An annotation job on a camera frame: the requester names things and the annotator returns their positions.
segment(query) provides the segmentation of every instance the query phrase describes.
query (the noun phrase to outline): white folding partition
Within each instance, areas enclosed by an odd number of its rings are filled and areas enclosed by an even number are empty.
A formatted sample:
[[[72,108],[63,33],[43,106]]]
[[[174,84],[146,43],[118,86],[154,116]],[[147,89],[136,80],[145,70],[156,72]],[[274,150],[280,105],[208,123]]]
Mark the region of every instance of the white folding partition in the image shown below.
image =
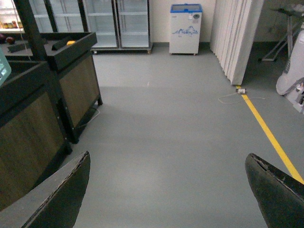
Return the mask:
[[[210,47],[232,85],[241,85],[264,0],[217,0]]]

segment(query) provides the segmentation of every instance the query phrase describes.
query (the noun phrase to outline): chest freezer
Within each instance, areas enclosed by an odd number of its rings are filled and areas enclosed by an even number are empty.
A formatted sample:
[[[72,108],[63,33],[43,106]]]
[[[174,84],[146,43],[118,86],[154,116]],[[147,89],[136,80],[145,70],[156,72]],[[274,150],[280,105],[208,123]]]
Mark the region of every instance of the chest freezer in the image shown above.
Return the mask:
[[[200,4],[171,5],[170,54],[198,53],[202,12]]]

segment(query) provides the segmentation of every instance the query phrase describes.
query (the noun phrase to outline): wooden display counter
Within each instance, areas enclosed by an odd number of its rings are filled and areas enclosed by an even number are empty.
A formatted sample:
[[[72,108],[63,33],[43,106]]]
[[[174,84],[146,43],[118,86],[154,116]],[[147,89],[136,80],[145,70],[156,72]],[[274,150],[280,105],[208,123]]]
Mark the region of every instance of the wooden display counter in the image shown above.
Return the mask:
[[[47,62],[9,61],[0,87],[0,210],[51,175],[71,147]]]
[[[44,39],[44,48],[47,61],[55,72],[51,77],[53,89],[57,94],[57,107],[64,123],[68,138],[72,143],[77,143],[83,131],[84,119],[89,109],[98,102],[102,105],[99,85],[96,77],[95,66],[90,51],[97,42],[95,33],[41,33]],[[20,34],[5,34],[16,39],[16,45],[25,44],[26,34],[21,39]],[[75,43],[67,46],[66,38]],[[63,45],[58,50],[54,45],[60,41]],[[11,45],[5,43],[1,48],[8,60],[28,60],[32,57],[31,49],[10,52]]]

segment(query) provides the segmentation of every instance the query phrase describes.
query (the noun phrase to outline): wooden cabinet panel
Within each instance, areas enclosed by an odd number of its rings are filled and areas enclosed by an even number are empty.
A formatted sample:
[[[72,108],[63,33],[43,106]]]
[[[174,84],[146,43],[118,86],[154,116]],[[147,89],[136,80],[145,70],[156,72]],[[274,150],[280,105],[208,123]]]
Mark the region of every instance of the wooden cabinet panel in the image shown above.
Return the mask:
[[[47,93],[0,128],[0,210],[33,188],[64,142]]]
[[[74,126],[77,126],[93,101],[99,96],[92,56],[88,56],[68,72],[60,85]]]

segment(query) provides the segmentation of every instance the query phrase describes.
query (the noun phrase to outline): freezer label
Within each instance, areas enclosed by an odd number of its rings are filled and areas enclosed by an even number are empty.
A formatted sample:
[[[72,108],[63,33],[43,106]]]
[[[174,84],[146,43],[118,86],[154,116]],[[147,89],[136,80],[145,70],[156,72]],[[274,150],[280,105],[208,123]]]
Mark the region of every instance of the freezer label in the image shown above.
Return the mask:
[[[178,34],[179,37],[181,37],[183,34],[192,37],[194,34],[198,34],[198,31],[195,30],[193,26],[189,26],[187,29],[179,29],[176,32],[173,32],[172,34]]]

